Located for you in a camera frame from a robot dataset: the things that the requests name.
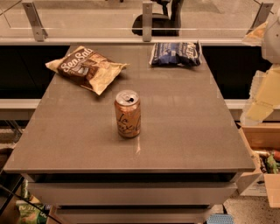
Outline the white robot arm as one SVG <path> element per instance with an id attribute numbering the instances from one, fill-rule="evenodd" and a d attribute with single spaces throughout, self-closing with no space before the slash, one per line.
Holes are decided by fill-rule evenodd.
<path id="1" fill-rule="evenodd" d="M 266 72 L 255 72 L 240 117 L 243 125 L 257 125 L 280 105 L 280 9 L 272 19 L 250 31 L 242 42 L 260 46 L 262 57 L 272 64 Z"/>

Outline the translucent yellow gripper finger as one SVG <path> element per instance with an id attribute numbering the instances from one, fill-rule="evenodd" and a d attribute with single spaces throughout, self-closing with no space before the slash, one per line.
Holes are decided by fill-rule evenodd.
<path id="1" fill-rule="evenodd" d="M 280 65 L 275 64 L 266 72 L 256 71 L 249 98 L 242 109 L 242 125 L 262 123 L 280 105 Z"/>

